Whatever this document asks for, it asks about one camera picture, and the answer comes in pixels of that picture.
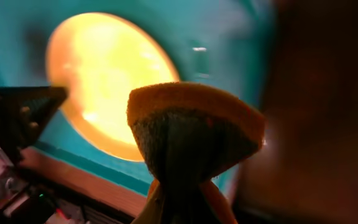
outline glowing circle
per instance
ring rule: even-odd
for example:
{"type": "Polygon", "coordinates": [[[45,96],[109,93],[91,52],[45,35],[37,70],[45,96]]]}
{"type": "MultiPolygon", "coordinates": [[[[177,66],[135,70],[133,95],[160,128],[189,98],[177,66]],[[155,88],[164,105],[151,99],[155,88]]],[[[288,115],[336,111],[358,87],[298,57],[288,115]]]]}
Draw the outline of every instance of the glowing circle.
{"type": "Polygon", "coordinates": [[[47,48],[48,78],[68,88],[63,114],[88,142],[130,161],[143,161],[126,106],[132,89],[178,81],[162,48],[142,29],[110,14],[73,16],[53,32],[47,48]]]}

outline blurry foreground object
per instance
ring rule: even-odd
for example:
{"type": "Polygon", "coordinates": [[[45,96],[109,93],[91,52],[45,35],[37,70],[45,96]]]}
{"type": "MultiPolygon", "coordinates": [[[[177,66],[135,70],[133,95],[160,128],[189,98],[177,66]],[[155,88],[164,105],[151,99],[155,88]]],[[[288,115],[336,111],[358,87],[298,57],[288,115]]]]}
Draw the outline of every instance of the blurry foreground object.
{"type": "Polygon", "coordinates": [[[286,2],[261,109],[268,146],[244,163],[241,204],[283,223],[358,224],[358,1],[286,2]]]}
{"type": "Polygon", "coordinates": [[[178,80],[163,49],[135,24],[114,15],[73,16],[53,32],[48,78],[70,96],[62,106],[71,125],[92,145],[120,159],[142,161],[126,124],[131,90],[178,80]]]}
{"type": "Polygon", "coordinates": [[[211,178],[261,147],[261,114],[215,88],[166,83],[133,90],[127,118],[156,178],[133,223],[236,222],[211,178]]]}

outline dark background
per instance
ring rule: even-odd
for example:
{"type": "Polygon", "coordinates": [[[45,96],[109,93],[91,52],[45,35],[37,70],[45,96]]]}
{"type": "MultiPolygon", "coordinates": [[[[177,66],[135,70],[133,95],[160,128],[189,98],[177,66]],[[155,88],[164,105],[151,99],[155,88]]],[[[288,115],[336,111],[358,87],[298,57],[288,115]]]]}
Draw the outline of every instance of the dark background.
{"type": "Polygon", "coordinates": [[[267,146],[240,207],[300,223],[358,223],[358,0],[276,1],[267,146]]]}

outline white spot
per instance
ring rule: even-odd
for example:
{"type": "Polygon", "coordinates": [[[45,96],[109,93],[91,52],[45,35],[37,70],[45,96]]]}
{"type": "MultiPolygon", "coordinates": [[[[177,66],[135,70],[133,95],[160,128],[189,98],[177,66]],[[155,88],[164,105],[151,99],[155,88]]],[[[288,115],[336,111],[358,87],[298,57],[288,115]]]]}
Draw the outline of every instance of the white spot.
{"type": "Polygon", "coordinates": [[[96,113],[83,113],[82,117],[84,117],[87,121],[96,121],[98,119],[98,115],[96,113]]]}
{"type": "Polygon", "coordinates": [[[205,73],[199,73],[198,76],[200,78],[209,78],[209,75],[208,74],[205,74],[205,73]]]}
{"type": "Polygon", "coordinates": [[[158,64],[152,65],[152,69],[160,70],[160,65],[158,65],[158,64]]]}
{"type": "Polygon", "coordinates": [[[142,56],[145,57],[145,58],[151,58],[152,57],[152,55],[150,53],[147,53],[147,52],[143,52],[142,56]]]}
{"type": "Polygon", "coordinates": [[[193,50],[194,50],[194,51],[202,51],[202,52],[205,52],[205,51],[206,51],[206,48],[205,48],[205,47],[193,47],[193,50]]]}

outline sponge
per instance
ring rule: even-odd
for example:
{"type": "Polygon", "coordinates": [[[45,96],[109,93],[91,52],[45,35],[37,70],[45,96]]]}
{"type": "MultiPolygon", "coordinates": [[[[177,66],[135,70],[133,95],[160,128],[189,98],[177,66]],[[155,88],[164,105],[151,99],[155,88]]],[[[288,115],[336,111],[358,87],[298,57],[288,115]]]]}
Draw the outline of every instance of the sponge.
{"type": "Polygon", "coordinates": [[[157,179],[134,223],[226,223],[211,178],[261,147],[263,116],[230,93],[181,82],[133,90],[127,118],[157,179]]]}

